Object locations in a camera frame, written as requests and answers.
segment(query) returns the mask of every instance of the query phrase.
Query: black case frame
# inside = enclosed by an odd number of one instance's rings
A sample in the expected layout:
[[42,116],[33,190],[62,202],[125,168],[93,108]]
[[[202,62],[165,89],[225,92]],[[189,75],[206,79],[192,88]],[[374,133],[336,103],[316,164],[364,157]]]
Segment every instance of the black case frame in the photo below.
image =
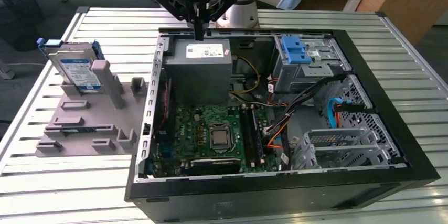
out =
[[[161,28],[176,38],[193,38],[188,28]],[[440,178],[401,119],[380,83],[344,30],[208,29],[230,33],[330,34],[345,54],[361,86],[402,154],[406,168],[293,174],[269,177],[229,177],[133,183],[132,156],[125,200],[133,202],[153,222],[212,220],[361,208],[393,193],[420,187]]]

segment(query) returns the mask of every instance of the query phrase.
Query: cpu socket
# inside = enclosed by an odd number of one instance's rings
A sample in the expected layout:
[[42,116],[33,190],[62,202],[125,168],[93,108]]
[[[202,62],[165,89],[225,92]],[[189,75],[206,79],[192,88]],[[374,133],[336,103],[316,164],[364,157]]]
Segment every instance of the cpu socket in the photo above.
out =
[[230,125],[214,123],[209,125],[209,139],[212,150],[226,150],[232,145]]

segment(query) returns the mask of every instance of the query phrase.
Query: yellow wire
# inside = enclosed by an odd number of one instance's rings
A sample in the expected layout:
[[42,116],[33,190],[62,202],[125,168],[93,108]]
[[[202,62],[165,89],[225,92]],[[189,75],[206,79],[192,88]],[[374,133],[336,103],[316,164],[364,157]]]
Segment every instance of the yellow wire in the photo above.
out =
[[258,83],[260,83],[260,74],[258,74],[257,69],[256,69],[254,66],[252,65],[252,63],[250,63],[245,58],[242,58],[242,57],[240,57],[240,56],[237,56],[237,58],[241,59],[241,60],[244,60],[245,63],[252,67],[253,72],[254,72],[256,75],[257,75],[257,82],[256,82],[254,86],[253,86],[252,88],[249,88],[248,90],[234,90],[234,91],[230,91],[230,94],[244,94],[244,93],[248,93],[248,92],[253,91],[253,90],[257,88]]

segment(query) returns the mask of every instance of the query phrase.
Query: metal table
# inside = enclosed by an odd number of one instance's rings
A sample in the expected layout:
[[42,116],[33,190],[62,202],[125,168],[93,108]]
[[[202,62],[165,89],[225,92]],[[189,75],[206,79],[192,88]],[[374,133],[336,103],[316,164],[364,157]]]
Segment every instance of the metal table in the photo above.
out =
[[[230,219],[250,223],[446,223],[448,88],[386,18],[373,13],[258,12],[264,28],[344,29],[386,90],[441,179],[369,207],[338,212]],[[77,13],[62,39],[96,39],[121,81],[149,79],[158,27],[184,27],[162,9],[90,8]],[[34,146],[62,90],[46,63],[0,142],[0,222],[148,223],[122,201],[129,155],[34,157]]]

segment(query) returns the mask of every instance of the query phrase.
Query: power supply label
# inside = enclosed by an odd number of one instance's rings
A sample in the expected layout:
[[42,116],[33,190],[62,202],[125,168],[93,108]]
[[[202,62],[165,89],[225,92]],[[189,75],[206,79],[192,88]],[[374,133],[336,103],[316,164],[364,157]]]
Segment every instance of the power supply label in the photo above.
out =
[[85,59],[62,59],[61,65],[74,86],[84,90],[97,90],[101,83],[90,71],[90,62]]
[[220,58],[224,57],[222,44],[189,44],[186,58]]

